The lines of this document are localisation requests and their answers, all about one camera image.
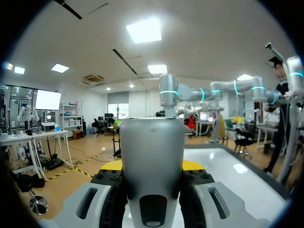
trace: office chair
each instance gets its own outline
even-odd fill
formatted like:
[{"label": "office chair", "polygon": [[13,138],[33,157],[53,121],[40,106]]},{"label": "office chair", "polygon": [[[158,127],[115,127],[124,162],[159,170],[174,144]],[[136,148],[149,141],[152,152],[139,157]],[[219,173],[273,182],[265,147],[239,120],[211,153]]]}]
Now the office chair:
[{"label": "office chair", "polygon": [[238,149],[238,153],[241,153],[241,147],[243,146],[243,151],[242,153],[244,153],[244,155],[249,155],[249,158],[252,158],[252,155],[249,153],[249,150],[247,149],[247,146],[252,145],[253,144],[253,139],[254,139],[254,134],[250,133],[250,132],[244,132],[241,131],[239,129],[236,129],[236,140],[234,141],[236,144],[236,147],[234,149],[234,151],[236,152],[237,147],[239,146]]},{"label": "office chair", "polygon": [[102,129],[104,128],[104,124],[102,124],[102,123],[98,122],[96,119],[94,119],[94,123],[92,123],[92,127],[94,127],[94,129],[96,129],[95,135],[98,136],[96,133],[103,131]]},{"label": "office chair", "polygon": [[37,174],[33,176],[29,176],[27,174],[17,176],[12,171],[9,172],[20,191],[28,192],[31,196],[29,201],[29,207],[31,210],[37,215],[44,215],[48,211],[48,202],[42,196],[36,196],[32,190],[32,188],[43,188],[44,180],[39,178]]}]

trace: yellow panel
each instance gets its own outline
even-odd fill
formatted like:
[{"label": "yellow panel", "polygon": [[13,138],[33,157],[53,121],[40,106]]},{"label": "yellow panel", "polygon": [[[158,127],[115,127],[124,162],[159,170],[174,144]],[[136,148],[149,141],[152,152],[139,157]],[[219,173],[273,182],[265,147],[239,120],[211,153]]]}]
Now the yellow panel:
[{"label": "yellow panel", "polygon": [[122,160],[111,161],[101,167],[102,170],[122,170]]},{"label": "yellow panel", "polygon": [[[122,170],[122,160],[111,161],[101,167],[102,170]],[[182,167],[184,170],[203,170],[204,166],[193,161],[184,160]]]},{"label": "yellow panel", "polygon": [[201,164],[198,164],[193,161],[187,161],[187,160],[183,161],[182,168],[184,170],[204,170],[205,169],[204,166],[202,166]]}]

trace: box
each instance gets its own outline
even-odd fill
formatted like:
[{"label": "box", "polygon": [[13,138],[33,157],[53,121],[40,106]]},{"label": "box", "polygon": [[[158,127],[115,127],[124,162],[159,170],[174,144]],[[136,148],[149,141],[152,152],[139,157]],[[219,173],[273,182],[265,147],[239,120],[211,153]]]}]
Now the box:
[{"label": "box", "polygon": [[81,120],[75,120],[75,121],[74,121],[74,124],[75,124],[75,125],[80,125],[80,124],[81,124],[80,122],[81,122]]},{"label": "box", "polygon": [[81,130],[72,130],[72,132],[74,140],[81,139]]},{"label": "box", "polygon": [[68,125],[69,125],[69,126],[74,126],[74,119],[69,119]]}]

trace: ceiling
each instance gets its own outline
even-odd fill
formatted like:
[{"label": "ceiling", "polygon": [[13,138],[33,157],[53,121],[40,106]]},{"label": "ceiling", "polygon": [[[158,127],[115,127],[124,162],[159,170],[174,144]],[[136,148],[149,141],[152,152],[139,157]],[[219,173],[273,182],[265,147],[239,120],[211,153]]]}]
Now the ceiling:
[{"label": "ceiling", "polygon": [[[67,0],[66,4],[82,19],[51,1],[8,59],[24,67],[25,74],[7,70],[7,78],[88,87],[81,78],[98,74],[105,85],[90,90],[144,90],[157,88],[154,77],[160,76],[149,74],[147,65],[166,64],[168,73],[184,81],[233,80],[248,74],[262,76],[272,87],[277,78],[266,62],[273,55],[264,45],[271,41],[285,57],[295,54],[284,31],[255,0]],[[161,21],[162,40],[135,44],[126,26],[150,17]],[[55,63],[69,69],[63,74],[51,71]]]}]

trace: white screen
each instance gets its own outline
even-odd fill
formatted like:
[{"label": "white screen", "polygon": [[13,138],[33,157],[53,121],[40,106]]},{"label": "white screen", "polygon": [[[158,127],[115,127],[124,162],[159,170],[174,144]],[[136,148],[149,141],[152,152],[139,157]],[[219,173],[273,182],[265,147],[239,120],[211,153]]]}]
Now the white screen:
[{"label": "white screen", "polygon": [[200,120],[207,120],[207,114],[206,113],[200,113]]},{"label": "white screen", "polygon": [[36,99],[36,109],[59,110],[61,93],[38,90]]}]

